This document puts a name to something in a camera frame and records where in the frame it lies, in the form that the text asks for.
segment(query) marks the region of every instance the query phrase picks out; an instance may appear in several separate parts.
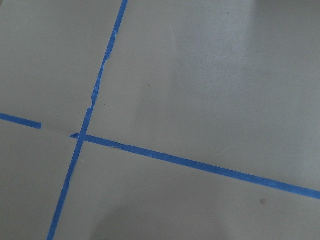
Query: tape strip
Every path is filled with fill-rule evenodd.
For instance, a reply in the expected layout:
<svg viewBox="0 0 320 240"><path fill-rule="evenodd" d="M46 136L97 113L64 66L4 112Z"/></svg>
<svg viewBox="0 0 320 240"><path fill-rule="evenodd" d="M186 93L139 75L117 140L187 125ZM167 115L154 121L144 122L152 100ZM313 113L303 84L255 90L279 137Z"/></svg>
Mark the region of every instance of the tape strip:
<svg viewBox="0 0 320 240"><path fill-rule="evenodd" d="M104 72L104 67L105 67L105 64L106 64L107 60L109 59L109 57L111 55L112 50L113 50L113 47L114 47L114 44L115 44L115 41L116 41L116 35L117 35L118 31L119 31L119 27L120 27L122 18L124 16L127 3L128 3L128 0L123 0L122 3L121 3L121 7L119 9L119 12L118 12L118 15L117 15L114 27L113 27L113 31L112 31L111 37L110 37L108 46L106 48L104 58L102 60L100 71L99 71L99 74L97 76L97 79L96 79L96 82L95 82L95 85L94 85L94 89L93 89L93 92L92 92L92 95L91 95L92 105L86 111L86 114L85 114L85 117L84 117L84 120L83 120L83 124L82 124L82 127L81 127L81 131L80 131L80 134L78 135L78 138L77 138L78 140L76 142L76 146L75 146L75 149L74 149L74 152L73 152L72 160L71 160L68 172L66 174L66 177L65 177L65 180L64 180L64 184L63 184L63 187L62 187L62 190L61 190L61 194L60 194L60 197L59 197L59 200L58 200L55 212L54 212L54 216L53 216L53 219L52 219L52 222L51 222L51 226L50 226L47 238L46 238L47 240L53 240L54 239L54 236L55 236L55 233L56 233L56 230L57 230L57 226L58 226L58 223L59 223L59 219L60 219L60 216L61 216L61 212L63 210L64 204L65 204L65 201L66 201L66 197L67 197L67 194L68 194L71 177L72 177L73 172L75 170L75 167L76 167L76 164L77 164L77 161L78 161L82 146L84 144L85 136L87 134L87 130L88 130L88 126L89 126L89 123L90 123L90 120L91 120L91 116L92 116L92 113L93 113L95 105L96 105L96 101L97 101L98 94L99 94L101 78L102 78L102 75L103 75L103 72Z"/></svg>
<svg viewBox="0 0 320 240"><path fill-rule="evenodd" d="M41 129L42 127L42 124L40 122L31 121L31 120L27 120L27 119L16 117L16 116L10 116L4 113L0 113L0 119L15 123L15 124L24 125L34 129Z"/></svg>
<svg viewBox="0 0 320 240"><path fill-rule="evenodd" d="M77 139L79 137L79 133L72 134L70 137ZM99 144L99 145L103 145L111 148L117 148L129 153L146 156L153 159L159 159L169 163L178 164L178 165L186 166L189 168L198 169L201 171L218 174L225 177L238 179L241 181L258 184L265 187L289 192L292 194L298 194L305 197L320 200L320 191L317 191L317 190L295 186L295 185L287 184L284 182L275 181L275 180L267 179L264 177L254 176L247 173L234 171L234 170L230 170L230 169L226 169L218 166L213 166L213 165L209 165L209 164L205 164L205 163L201 163L198 161L193 161L193 160L189 160L189 159L185 159L177 156L172 156L172 155L148 150L148 149L137 147L137 146L123 145L115 141L111 141L111 140L107 140L107 139L103 139L103 138L99 138L91 135L86 135L84 140L86 142L90 142L93 144Z"/></svg>

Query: tape line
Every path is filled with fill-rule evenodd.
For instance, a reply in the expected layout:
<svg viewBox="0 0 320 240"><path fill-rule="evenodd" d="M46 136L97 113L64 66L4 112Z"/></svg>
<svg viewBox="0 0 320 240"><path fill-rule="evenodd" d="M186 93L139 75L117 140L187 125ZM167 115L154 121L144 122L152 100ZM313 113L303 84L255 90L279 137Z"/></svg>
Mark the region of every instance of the tape line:
<svg viewBox="0 0 320 240"><path fill-rule="evenodd" d="M66 201L66 197L67 197L67 194L68 194L71 177L72 177L73 172L75 170L75 167L76 167L76 164L77 164L77 161L78 161L78 158L79 158L79 155L80 155L80 152L81 152L84 140L85 140L85 136L87 134L87 130L88 130L88 126L89 126L89 123L90 123L90 120L91 120L91 116L92 116L92 113L93 113L95 105L96 105L96 101L97 101L98 94L99 94L101 78L102 78L102 75L103 75L103 72L104 72L104 67L105 67L105 64L106 64L107 60L109 59L109 57L111 55L112 50L113 50L113 47L114 47L114 44L115 44L115 41L116 41L116 35L117 35L118 31L119 31L119 27L120 27L122 18L124 16L127 3L128 3L128 0L123 0L122 3L121 3L121 7L119 9L119 12L118 12L118 15L117 15L114 27L113 27L113 31L112 31L111 37L110 37L108 46L106 48L104 58L102 60L100 71L99 71L99 74L97 76L97 79L96 79L96 82L95 82L95 85L94 85L94 89L93 89L93 92L92 92L92 96L91 96L92 105L86 111L86 114L85 114L85 117L84 117L84 120L83 120L83 124L82 124L82 127L81 127L81 131L80 131L80 134L78 135L78 138L77 138L77 142L76 142L76 146L75 146L74 153L73 153L73 156L72 156L72 160L71 160L68 172L66 174L66 177L65 177L65 180L64 180L64 184L63 184L63 187L62 187L62 190L61 190L61 194L60 194L60 197L59 197L59 200L58 200L55 212L54 212L54 216L53 216L53 219L52 219L52 222L51 222L51 226L50 226L47 238L46 238L47 240L53 240L54 239L54 236L55 236L55 233L56 233L56 230L57 230L57 226L58 226L58 223L59 223L59 219L60 219L64 204L65 204L65 201Z"/></svg>
<svg viewBox="0 0 320 240"><path fill-rule="evenodd" d="M27 119L20 118L17 116L10 116L10 115L4 114L4 113L0 113L0 119L15 123L15 124L24 125L24 126L34 128L34 129L41 129L41 127L42 127L42 124L40 122L27 120Z"/></svg>
<svg viewBox="0 0 320 240"><path fill-rule="evenodd" d="M79 133L73 134L70 137L77 139L79 137ZM115 141L111 141L108 139L103 139L103 138L99 138L91 135L86 135L84 140L86 142L90 142L93 144L99 144L99 145L103 145L111 148L117 148L129 153L138 154L138 155L146 156L149 158L158 159L158 160L166 161L169 163L178 164L178 165L186 166L189 168L198 169L201 171L218 174L225 177L229 177L229 178L233 178L233 179L237 179L237 180L241 180L241 181L245 181L253 184L258 184L265 187L289 192L292 194L298 194L305 197L320 200L320 191L317 191L317 190L304 188L296 185L291 185L284 182L275 181L268 178L255 176L255 175L250 175L247 173L234 171L234 170L230 170L230 169L226 169L218 166L213 166L213 165L209 165L202 162L189 160L189 159L185 159L177 156L172 156L172 155L148 150L148 149L137 147L137 146L123 145Z"/></svg>

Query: gray floor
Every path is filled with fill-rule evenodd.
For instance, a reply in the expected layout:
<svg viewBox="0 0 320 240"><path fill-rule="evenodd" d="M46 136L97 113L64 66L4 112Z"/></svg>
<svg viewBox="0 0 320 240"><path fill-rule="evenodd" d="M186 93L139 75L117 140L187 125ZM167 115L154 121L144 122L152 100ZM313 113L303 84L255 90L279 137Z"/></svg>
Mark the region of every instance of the gray floor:
<svg viewBox="0 0 320 240"><path fill-rule="evenodd" d="M0 0L0 239L46 239L120 0ZM320 191L320 2L129 0L88 134ZM320 201L85 142L55 240L313 240Z"/></svg>

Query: dark spot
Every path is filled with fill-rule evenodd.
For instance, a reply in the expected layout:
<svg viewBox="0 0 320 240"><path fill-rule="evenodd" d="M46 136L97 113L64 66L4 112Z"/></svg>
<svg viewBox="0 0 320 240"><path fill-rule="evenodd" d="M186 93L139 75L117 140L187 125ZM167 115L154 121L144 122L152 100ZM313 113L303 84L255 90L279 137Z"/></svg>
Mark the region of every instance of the dark spot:
<svg viewBox="0 0 320 240"><path fill-rule="evenodd" d="M267 199L262 198L262 199L260 200L260 203L261 203L262 205L266 205L266 203L267 203Z"/></svg>

